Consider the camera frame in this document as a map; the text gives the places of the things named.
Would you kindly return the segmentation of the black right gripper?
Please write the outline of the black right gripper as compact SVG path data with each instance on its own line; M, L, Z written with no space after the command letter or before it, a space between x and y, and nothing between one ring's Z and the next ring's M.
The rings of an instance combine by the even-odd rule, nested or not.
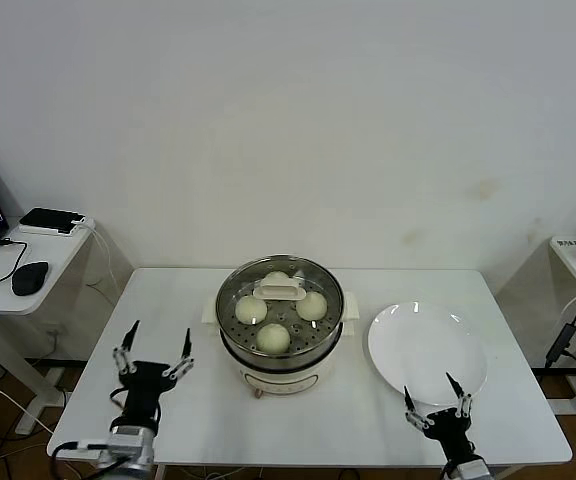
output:
M407 387L404 387L405 418L417 430L424 431L427 438L440 443L449 463L467 463L475 459L473 444L466 435L471 426L472 395L465 392L449 372L446 377L457 396L457 406L433 412L427 417L420 415Z

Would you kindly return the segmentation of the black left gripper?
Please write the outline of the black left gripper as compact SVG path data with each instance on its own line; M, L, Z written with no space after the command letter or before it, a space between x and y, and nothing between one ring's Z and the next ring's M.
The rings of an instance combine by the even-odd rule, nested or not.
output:
M182 353L174 365L149 361L135 361L131 349L140 321L136 320L124 335L112 356L119 374L119 382L127 391L124 407L117 425L158 428L161 419L160 396L176 386L194 366L190 329L186 330Z

